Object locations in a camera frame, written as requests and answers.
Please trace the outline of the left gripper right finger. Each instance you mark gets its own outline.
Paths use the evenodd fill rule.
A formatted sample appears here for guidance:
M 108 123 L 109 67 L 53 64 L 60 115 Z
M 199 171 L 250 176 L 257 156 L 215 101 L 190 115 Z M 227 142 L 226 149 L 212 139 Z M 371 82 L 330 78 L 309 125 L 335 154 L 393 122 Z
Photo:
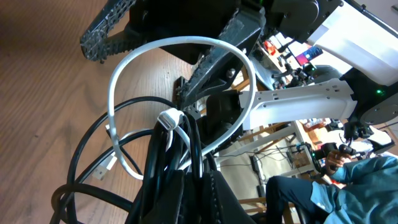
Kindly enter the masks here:
M 201 219 L 206 224 L 255 224 L 217 170 L 202 177 Z

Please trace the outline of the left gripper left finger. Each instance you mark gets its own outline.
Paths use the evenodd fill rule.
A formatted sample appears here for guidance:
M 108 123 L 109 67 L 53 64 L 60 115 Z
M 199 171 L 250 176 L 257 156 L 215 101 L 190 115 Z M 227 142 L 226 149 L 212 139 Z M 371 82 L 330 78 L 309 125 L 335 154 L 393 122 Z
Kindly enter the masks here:
M 176 170 L 162 195 L 143 218 L 145 224 L 177 224 L 185 188 L 185 174 Z

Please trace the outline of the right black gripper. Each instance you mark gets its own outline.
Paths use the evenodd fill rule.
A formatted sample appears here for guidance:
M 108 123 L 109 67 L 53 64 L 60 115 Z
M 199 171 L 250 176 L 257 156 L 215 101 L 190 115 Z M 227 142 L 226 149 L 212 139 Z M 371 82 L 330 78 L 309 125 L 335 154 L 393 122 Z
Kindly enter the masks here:
M 81 51 L 95 62 L 159 39 L 202 36 L 228 42 L 249 55 L 266 24 L 265 9 L 240 6 L 239 0 L 109 0 L 80 37 Z M 127 27 L 110 36 L 128 10 Z M 211 47 L 189 81 L 175 89 L 177 106 L 185 108 L 228 89 L 242 66 L 235 54 Z

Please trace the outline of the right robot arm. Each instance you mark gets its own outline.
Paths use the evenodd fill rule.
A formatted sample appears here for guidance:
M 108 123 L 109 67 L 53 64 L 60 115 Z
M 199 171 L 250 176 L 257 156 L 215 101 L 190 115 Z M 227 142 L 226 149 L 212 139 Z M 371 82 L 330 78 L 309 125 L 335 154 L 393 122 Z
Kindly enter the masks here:
M 230 93 L 240 69 L 258 73 L 253 52 L 276 34 L 308 44 L 295 57 L 315 63 L 314 83 Z M 108 1 L 80 46 L 92 61 L 162 48 L 194 65 L 177 105 L 207 98 L 208 128 L 333 118 L 359 129 L 397 116 L 397 36 L 353 1 Z

